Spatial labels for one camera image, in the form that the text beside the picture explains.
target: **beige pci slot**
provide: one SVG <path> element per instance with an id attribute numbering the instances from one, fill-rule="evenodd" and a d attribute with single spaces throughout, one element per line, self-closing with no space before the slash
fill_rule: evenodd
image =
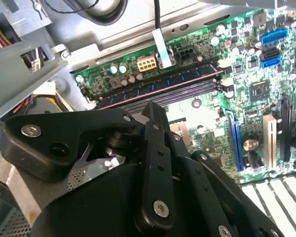
<path id="1" fill-rule="evenodd" d="M 276 119 L 272 115 L 263 116 L 264 161 L 269 169 L 276 167 Z"/>
<path id="2" fill-rule="evenodd" d="M 137 67 L 140 72 L 145 72 L 157 67 L 156 59 L 154 56 L 148 56 L 146 58 L 140 58 L 137 61 Z"/>

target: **sata port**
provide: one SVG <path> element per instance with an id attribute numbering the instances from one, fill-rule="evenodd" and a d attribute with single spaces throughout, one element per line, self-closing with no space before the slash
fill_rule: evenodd
<path id="1" fill-rule="evenodd" d="M 271 58 L 275 58 L 281 55 L 281 51 L 279 51 L 276 48 L 270 49 L 268 51 L 264 51 L 263 54 L 261 54 L 261 60 L 267 60 Z"/>

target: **motherboard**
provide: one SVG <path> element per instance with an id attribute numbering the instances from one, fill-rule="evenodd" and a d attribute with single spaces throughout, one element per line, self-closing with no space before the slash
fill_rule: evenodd
<path id="1" fill-rule="evenodd" d="M 296 172 L 296 11 L 258 9 L 74 72 L 96 109 L 166 109 L 190 152 L 239 184 Z"/>

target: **silver screw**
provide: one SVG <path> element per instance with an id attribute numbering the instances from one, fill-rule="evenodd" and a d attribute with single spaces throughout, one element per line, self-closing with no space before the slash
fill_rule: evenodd
<path id="1" fill-rule="evenodd" d="M 218 231 L 221 237 L 231 237 L 230 231 L 225 226 L 218 226 Z"/>
<path id="2" fill-rule="evenodd" d="M 153 209 L 155 213 L 162 218 L 167 218 L 169 216 L 169 208 L 163 201 L 155 201 L 153 203 Z"/>
<path id="3" fill-rule="evenodd" d="M 28 124 L 21 128 L 21 133 L 27 137 L 39 137 L 41 135 L 41 129 L 36 125 Z"/>
<path id="4" fill-rule="evenodd" d="M 131 121 L 130 117 L 128 117 L 128 116 L 126 116 L 126 115 L 125 115 L 123 118 L 124 118 L 126 121 L 128 121 L 128 122 Z"/>
<path id="5" fill-rule="evenodd" d="M 280 237 L 280 236 L 278 235 L 278 233 L 276 233 L 275 230 L 271 230 L 271 232 L 272 232 L 272 234 L 274 235 L 274 237 Z"/>
<path id="6" fill-rule="evenodd" d="M 174 139 L 176 139 L 177 141 L 180 141 L 180 140 L 181 140 L 180 136 L 177 135 L 177 134 L 173 135 L 173 137 L 174 137 Z"/>
<path id="7" fill-rule="evenodd" d="M 159 130 L 160 128 L 158 127 L 158 125 L 154 124 L 153 127 L 157 130 Z"/>
<path id="8" fill-rule="evenodd" d="M 207 156 L 205 156 L 204 154 L 201 154 L 201 157 L 203 160 L 207 160 Z"/>

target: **green circuit board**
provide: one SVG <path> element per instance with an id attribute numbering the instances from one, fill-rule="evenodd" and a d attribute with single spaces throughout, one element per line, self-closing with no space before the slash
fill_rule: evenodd
<path id="1" fill-rule="evenodd" d="M 91 67 L 74 74 L 77 85 L 87 88 L 91 95 L 101 95 L 123 88 L 126 85 L 114 85 L 113 80 L 121 82 L 131 75 L 134 83 L 149 80 L 156 75 L 193 65 L 202 60 L 219 57 L 222 64 L 230 64 L 230 71 L 222 76 L 223 83 L 231 83 L 234 92 L 214 91 L 169 104 L 167 111 L 171 129 L 180 134 L 190 152 L 203 150 L 215 160 L 222 169 L 238 183 L 248 183 L 268 177 L 274 178 L 296 171 L 296 148 L 291 147 L 290 160 L 282 161 L 280 142 L 277 137 L 277 165 L 268 168 L 263 160 L 263 116 L 280 115 L 282 94 L 290 97 L 292 102 L 291 135 L 296 137 L 296 12 L 277 12 L 256 10 L 235 18 L 216 23 L 186 36 L 166 42 L 175 59 L 175 65 L 160 69 L 155 46 L 118 58 L 103 65 Z M 288 29 L 285 39 L 270 44 L 263 50 L 277 49 L 281 52 L 281 62 L 272 67 L 262 66 L 262 60 L 252 49 L 252 41 L 277 29 Z M 140 72 L 138 61 L 153 56 L 157 66 Z M 112 74 L 112 66 L 125 66 L 126 71 Z M 262 90 L 260 95 L 252 91 Z M 259 167 L 252 168 L 248 152 L 243 148 L 245 168 L 237 170 L 233 148 L 233 136 L 226 111 L 232 111 L 238 119 L 241 142 L 255 137 L 259 141 L 256 153 L 261 160 Z"/>

